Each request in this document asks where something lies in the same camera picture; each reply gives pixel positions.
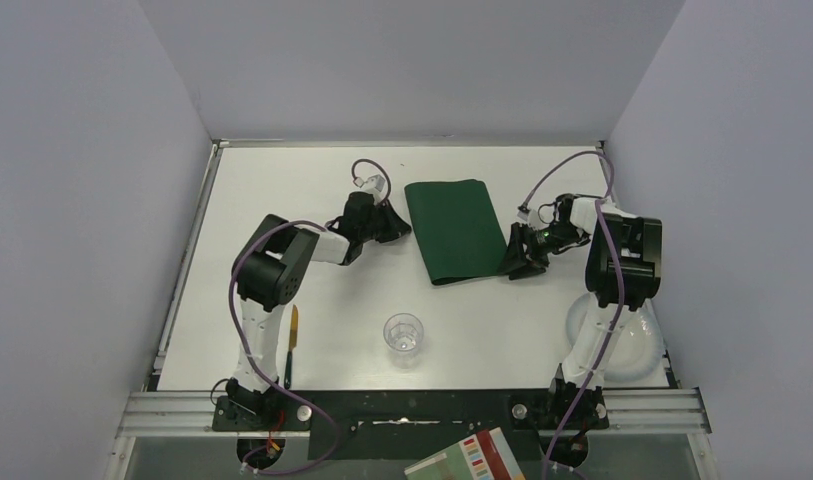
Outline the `green placemat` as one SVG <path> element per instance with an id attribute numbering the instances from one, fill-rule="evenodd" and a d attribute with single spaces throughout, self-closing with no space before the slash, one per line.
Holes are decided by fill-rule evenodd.
<path id="1" fill-rule="evenodd" d="M 432 285 L 498 274 L 506 241 L 483 181 L 413 182 L 404 194 Z"/>

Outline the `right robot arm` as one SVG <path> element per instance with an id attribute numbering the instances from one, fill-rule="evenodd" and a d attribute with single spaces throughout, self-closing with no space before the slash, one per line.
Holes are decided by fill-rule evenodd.
<path id="1" fill-rule="evenodd" d="M 550 259 L 588 247 L 582 324 L 549 389 L 545 424 L 604 428 L 606 370 L 631 316 L 661 284 L 662 223 L 615 208 L 603 198 L 563 194 L 543 223 L 521 208 L 497 272 L 510 280 L 541 275 Z"/>

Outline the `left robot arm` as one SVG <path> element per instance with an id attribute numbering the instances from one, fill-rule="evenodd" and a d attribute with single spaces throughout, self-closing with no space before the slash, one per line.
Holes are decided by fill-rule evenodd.
<path id="1" fill-rule="evenodd" d="M 390 201 L 366 192 L 350 194 L 342 213 L 323 225 L 265 216 L 231 267 L 228 300 L 240 349 L 229 401 L 264 417 L 288 396 L 278 383 L 278 337 L 285 307 L 311 263 L 349 266 L 366 243 L 386 244 L 411 232 Z"/>

